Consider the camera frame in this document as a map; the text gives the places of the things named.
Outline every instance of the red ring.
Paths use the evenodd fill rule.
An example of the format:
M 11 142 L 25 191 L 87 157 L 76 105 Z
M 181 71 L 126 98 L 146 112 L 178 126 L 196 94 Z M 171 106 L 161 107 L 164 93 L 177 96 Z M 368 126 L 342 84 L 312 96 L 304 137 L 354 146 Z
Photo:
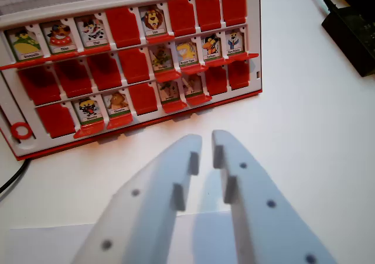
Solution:
M 25 135 L 18 134 L 17 128 L 19 128 L 20 126 L 23 126 L 24 128 L 28 130 L 27 134 Z M 16 122 L 15 124 L 13 124 L 11 126 L 11 133 L 13 137 L 20 139 L 20 140 L 29 139 L 33 135 L 33 132 L 30 126 L 26 122 Z

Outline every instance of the screw hole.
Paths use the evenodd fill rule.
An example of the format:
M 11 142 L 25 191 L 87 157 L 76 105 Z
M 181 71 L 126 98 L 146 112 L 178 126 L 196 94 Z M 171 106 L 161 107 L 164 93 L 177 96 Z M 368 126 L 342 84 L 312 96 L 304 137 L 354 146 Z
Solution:
M 140 194 L 140 191 L 139 191 L 138 189 L 134 189 L 134 190 L 131 191 L 131 195 L 132 195 L 133 197 L 136 197 L 136 196 L 138 196 L 139 194 Z
M 275 208 L 275 207 L 276 207 L 276 203 L 275 203 L 274 201 L 272 201 L 272 200 L 268 200 L 268 201 L 267 201 L 267 205 L 268 205 L 269 207 L 271 207 L 271 208 Z
M 101 249 L 104 250 L 104 251 L 109 250 L 111 247 L 112 247 L 112 242 L 109 239 L 105 239 L 101 243 Z
M 315 264 L 316 263 L 316 258 L 312 254 L 307 254 L 306 255 L 306 262 L 309 264 Z

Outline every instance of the guess who game board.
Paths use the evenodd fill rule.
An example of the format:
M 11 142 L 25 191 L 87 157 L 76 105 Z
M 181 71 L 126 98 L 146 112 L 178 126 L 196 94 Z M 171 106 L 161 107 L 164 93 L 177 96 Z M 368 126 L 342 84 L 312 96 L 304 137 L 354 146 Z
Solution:
M 41 156 L 261 93 L 260 2 L 32 9 L 2 16 L 0 53 L 2 134 Z

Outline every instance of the white table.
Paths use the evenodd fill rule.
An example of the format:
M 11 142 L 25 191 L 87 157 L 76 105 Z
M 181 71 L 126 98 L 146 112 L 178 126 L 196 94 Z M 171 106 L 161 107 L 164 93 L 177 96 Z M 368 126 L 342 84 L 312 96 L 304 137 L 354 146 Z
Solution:
M 321 26 L 321 6 L 262 0 L 259 96 L 33 160 L 0 202 L 0 263 L 6 230 L 95 222 L 120 185 L 196 130 L 200 174 L 184 214 L 228 210 L 212 168 L 214 129 L 242 141 L 338 263 L 373 262 L 375 78 L 361 78 L 334 44 Z M 21 162 L 2 137 L 0 148 L 2 184 Z

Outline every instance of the character card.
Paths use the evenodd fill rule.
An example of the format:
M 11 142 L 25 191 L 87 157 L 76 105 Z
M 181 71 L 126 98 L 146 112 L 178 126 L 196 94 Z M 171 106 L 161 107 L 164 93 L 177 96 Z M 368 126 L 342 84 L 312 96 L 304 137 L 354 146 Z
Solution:
M 90 97 L 77 99 L 71 102 L 82 125 L 92 124 L 103 119 L 98 102 Z
M 118 91 L 103 94 L 103 101 L 110 118 L 130 113 L 127 97 Z
M 160 100 L 162 104 L 180 100 L 180 92 L 176 81 L 166 81 L 157 83 Z
M 197 46 L 191 40 L 176 44 L 180 67 L 198 63 Z
M 5 34 L 17 61 L 43 56 L 36 35 L 25 27 L 7 30 Z
M 74 20 L 84 47 L 88 48 L 108 43 L 103 22 L 94 15 L 76 17 Z
M 202 37 L 203 59 L 206 61 L 221 57 L 220 38 L 216 34 Z
M 142 6 L 139 8 L 142 26 L 146 36 L 155 36 L 166 33 L 163 10 L 156 5 Z
M 77 49 L 70 27 L 62 24 L 61 21 L 44 23 L 41 27 L 52 54 Z
M 172 53 L 163 44 L 148 47 L 152 68 L 155 73 L 173 69 Z
M 199 75 L 183 75 L 182 83 L 183 93 L 185 94 L 186 98 L 203 94 L 202 79 Z
M 228 56 L 245 51 L 244 33 L 240 32 L 239 29 L 226 31 L 225 38 L 227 41 Z

